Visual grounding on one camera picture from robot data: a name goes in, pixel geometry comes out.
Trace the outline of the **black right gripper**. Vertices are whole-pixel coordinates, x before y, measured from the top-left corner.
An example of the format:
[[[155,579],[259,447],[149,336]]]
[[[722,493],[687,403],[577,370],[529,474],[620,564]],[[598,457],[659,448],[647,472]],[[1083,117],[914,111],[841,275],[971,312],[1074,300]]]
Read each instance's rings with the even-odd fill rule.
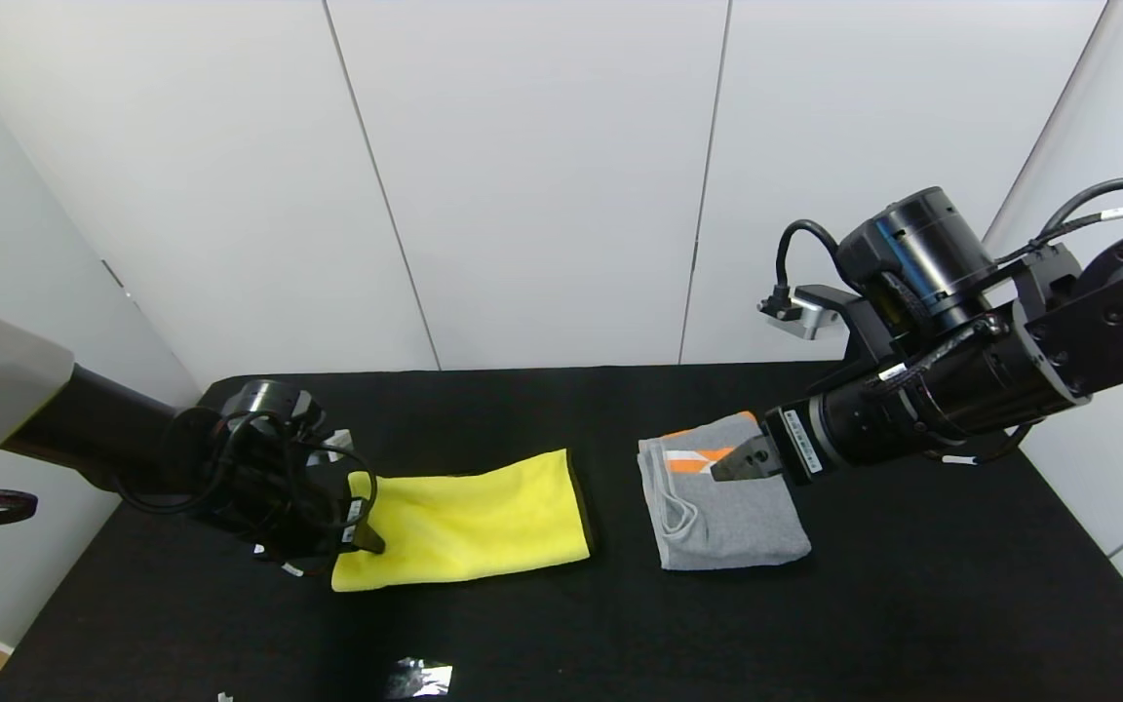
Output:
[[[767,436],[754,436],[716,459],[712,476],[719,483],[761,480],[784,467],[803,486],[916,452],[916,404],[906,391],[876,396],[866,385],[856,379],[776,405],[763,418]]]

